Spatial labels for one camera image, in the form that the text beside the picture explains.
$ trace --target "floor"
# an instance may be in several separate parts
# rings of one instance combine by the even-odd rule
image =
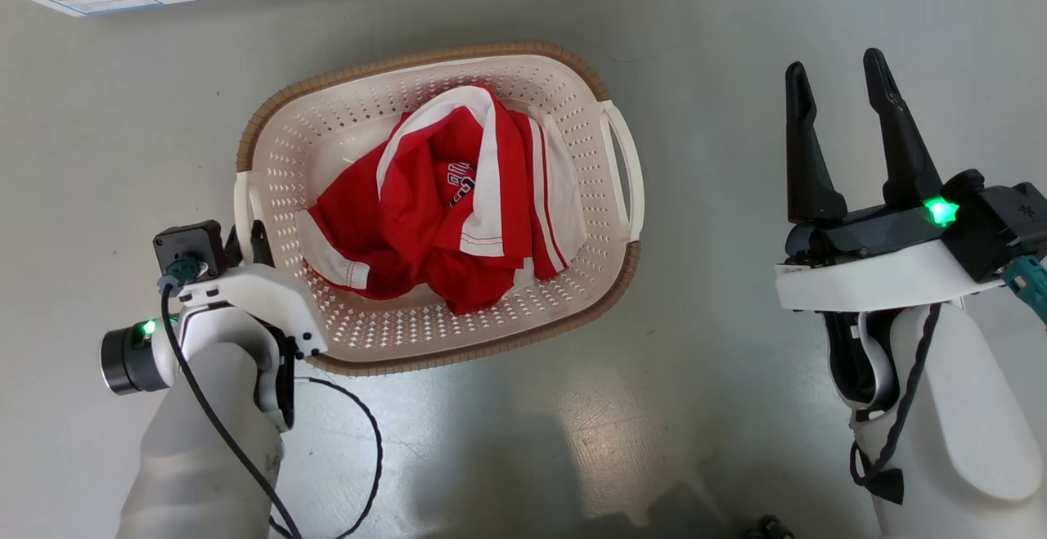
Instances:
[[[377,414],[382,487],[357,536],[878,537],[810,314],[778,308],[782,80],[807,65],[851,207],[885,171],[861,69],[883,48],[943,177],[1047,174],[1044,0],[210,0],[75,18],[0,0],[0,537],[112,537],[162,396],[116,398],[105,331],[156,314],[150,237],[231,226],[233,154],[292,82],[393,54],[545,40],[592,63],[640,148],[647,222],[625,297],[586,328],[451,367],[340,383]],[[1042,323],[973,314],[1041,443]],[[365,420],[298,391],[279,491],[332,537],[374,474]]]

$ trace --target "cable plug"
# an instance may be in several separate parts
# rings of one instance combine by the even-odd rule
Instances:
[[[207,273],[207,264],[197,260],[195,256],[180,256],[174,263],[169,264],[163,270],[163,275],[157,280],[156,286],[163,294],[164,288],[171,286],[172,296],[178,296],[182,288],[195,283],[201,275]]]
[[[1001,277],[1007,288],[1025,301],[1040,320],[1047,323],[1047,268],[1035,256],[1018,256],[1003,271]]]

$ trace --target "white handle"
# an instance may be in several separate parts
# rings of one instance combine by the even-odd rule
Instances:
[[[240,242],[240,253],[244,264],[254,263],[254,248],[251,247],[251,226],[254,226],[254,214],[251,203],[258,204],[258,192],[251,189],[247,175],[250,171],[240,171],[237,182],[232,185],[232,219],[237,227],[237,241]]]
[[[603,130],[603,144],[607,149],[607,162],[610,163],[611,184],[615,188],[615,200],[618,204],[618,217],[622,226],[628,230],[629,242],[640,241],[640,230],[644,228],[644,175],[640,171],[640,156],[637,155],[637,143],[629,133],[629,126],[622,117],[621,111],[610,100],[600,103],[600,126]],[[622,180],[618,177],[618,156],[615,155],[614,137],[622,151],[625,162],[625,175],[629,181],[629,210],[625,210],[625,199],[622,193]]]

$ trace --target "white trim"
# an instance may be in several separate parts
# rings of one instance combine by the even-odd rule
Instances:
[[[336,286],[355,290],[367,289],[371,266],[347,260],[340,252],[335,251],[309,210],[295,211],[294,226],[298,232],[302,255],[313,271]]]
[[[538,216],[538,225],[541,226],[541,238],[545,244],[545,254],[553,263],[553,268],[559,273],[565,267],[560,263],[560,255],[556,254],[556,247],[553,245],[553,232],[549,228],[549,210],[545,208],[545,178],[548,174],[545,173],[544,165],[549,162],[549,158],[544,156],[544,144],[542,144],[544,132],[539,128],[538,122],[534,121],[534,118],[528,117],[528,121],[531,122],[531,143],[533,144],[531,148],[531,175],[534,177],[534,211],[535,216]]]
[[[502,177],[498,167],[498,141],[495,128],[496,100],[486,88],[475,85],[453,88],[436,96],[418,108],[403,125],[389,137],[385,152],[378,162],[378,199],[381,200],[382,185],[400,143],[407,134],[427,129],[443,120],[460,107],[468,108],[475,120],[484,129],[476,162],[476,184],[473,188],[472,214],[463,223],[462,230],[472,240],[498,240],[495,244],[476,245],[462,242],[461,251],[475,256],[504,256],[502,247]]]
[[[588,240],[585,230],[585,211],[582,207],[581,190],[575,162],[567,151],[567,144],[559,126],[552,115],[537,108],[529,108],[532,120],[540,120],[545,139],[545,189],[549,200],[548,221],[553,238],[554,252],[559,251],[566,264],[577,259],[578,251]]]
[[[494,238],[471,238],[468,234],[462,234],[459,239],[462,245],[475,245],[476,247],[491,247],[491,245],[502,245],[502,240],[494,240]]]

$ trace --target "laundry basket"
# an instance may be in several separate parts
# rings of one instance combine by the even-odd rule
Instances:
[[[331,287],[303,260],[294,212],[385,141],[404,111],[467,84],[486,84],[506,107],[538,107],[557,121],[575,161],[588,233],[571,268],[464,316],[424,286],[389,301]],[[321,74],[263,104],[237,155],[237,233],[250,261],[250,226],[261,219],[276,268],[312,290],[330,349],[310,361],[354,376],[435,367],[527,345],[607,312],[636,272],[644,218],[636,144],[609,98],[594,70],[563,48],[500,43]]]

